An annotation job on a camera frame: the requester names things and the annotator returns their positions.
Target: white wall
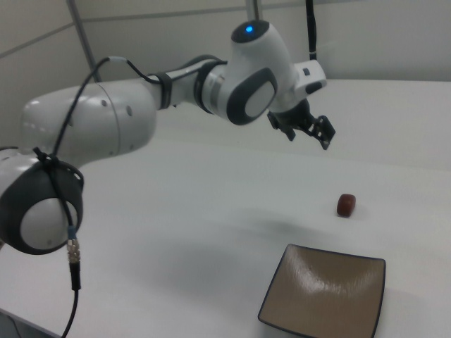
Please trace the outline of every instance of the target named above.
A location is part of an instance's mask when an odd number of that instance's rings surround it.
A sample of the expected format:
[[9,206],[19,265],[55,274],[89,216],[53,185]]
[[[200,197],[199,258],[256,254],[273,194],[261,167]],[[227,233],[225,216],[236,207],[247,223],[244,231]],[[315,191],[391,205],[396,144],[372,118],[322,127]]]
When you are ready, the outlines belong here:
[[19,142],[32,98],[80,84],[89,68],[62,0],[0,2],[0,146]]
[[[304,2],[262,2],[264,19],[282,34],[293,60],[307,60]],[[206,51],[226,57],[230,33],[247,19],[244,3],[77,0],[95,58],[121,54],[145,70],[174,67]],[[451,80],[451,1],[315,3],[319,60],[329,78]]]

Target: table surface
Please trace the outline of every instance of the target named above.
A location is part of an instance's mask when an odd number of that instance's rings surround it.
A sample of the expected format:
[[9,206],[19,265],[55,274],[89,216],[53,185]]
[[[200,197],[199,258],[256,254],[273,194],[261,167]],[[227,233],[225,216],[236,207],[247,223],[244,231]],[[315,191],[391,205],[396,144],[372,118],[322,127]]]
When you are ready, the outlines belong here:
[[[371,100],[383,88],[398,100],[385,110]],[[298,244],[386,260],[375,337],[449,337],[451,156],[436,144],[447,136],[436,117],[451,107],[451,86],[336,80],[322,90],[310,102],[337,130],[326,152],[301,134],[289,143],[265,118],[235,127],[182,105],[159,113],[149,146],[86,165],[70,336],[291,337],[257,314],[285,247]],[[415,129],[424,105],[437,108],[435,136]],[[403,126],[396,139],[413,128],[421,146],[394,142],[390,116]],[[335,214],[344,193],[357,197],[349,219]],[[73,297],[64,250],[5,246],[0,267],[0,308],[61,333]]]

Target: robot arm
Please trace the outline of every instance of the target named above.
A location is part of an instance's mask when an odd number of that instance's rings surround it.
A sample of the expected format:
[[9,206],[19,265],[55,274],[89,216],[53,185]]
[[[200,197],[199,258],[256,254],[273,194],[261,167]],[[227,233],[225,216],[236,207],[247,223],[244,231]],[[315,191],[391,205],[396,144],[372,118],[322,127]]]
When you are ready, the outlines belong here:
[[[314,118],[307,102],[309,94],[326,85],[321,66],[316,61],[292,64],[280,35],[265,21],[237,27],[232,50],[228,63],[203,56],[145,80],[86,86],[61,143],[59,158],[66,163],[61,162],[57,172],[77,229],[83,183],[76,168],[147,144],[155,130],[156,112],[170,105],[189,102],[236,125],[250,123],[268,109],[272,126],[290,140],[293,129],[298,129],[327,149],[335,130],[326,117]],[[126,60],[111,57],[110,61]],[[31,100],[21,117],[19,149],[0,151],[0,239],[25,253],[55,251],[68,238],[58,194],[32,150],[37,146],[51,153],[77,90],[63,89]]]

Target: small red cube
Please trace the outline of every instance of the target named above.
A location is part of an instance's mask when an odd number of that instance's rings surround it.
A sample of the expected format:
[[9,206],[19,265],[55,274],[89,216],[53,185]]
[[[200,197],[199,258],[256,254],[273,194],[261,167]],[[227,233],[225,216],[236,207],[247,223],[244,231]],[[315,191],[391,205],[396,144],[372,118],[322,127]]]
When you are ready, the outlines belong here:
[[342,217],[350,217],[355,208],[355,196],[343,194],[338,199],[337,214]]

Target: brown square plate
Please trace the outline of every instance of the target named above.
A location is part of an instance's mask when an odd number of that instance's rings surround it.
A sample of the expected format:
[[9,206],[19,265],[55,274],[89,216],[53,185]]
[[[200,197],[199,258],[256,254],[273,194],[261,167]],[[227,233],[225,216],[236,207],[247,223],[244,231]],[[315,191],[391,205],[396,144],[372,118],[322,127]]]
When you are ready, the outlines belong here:
[[381,312],[385,261],[289,244],[259,320],[313,338],[372,338]]

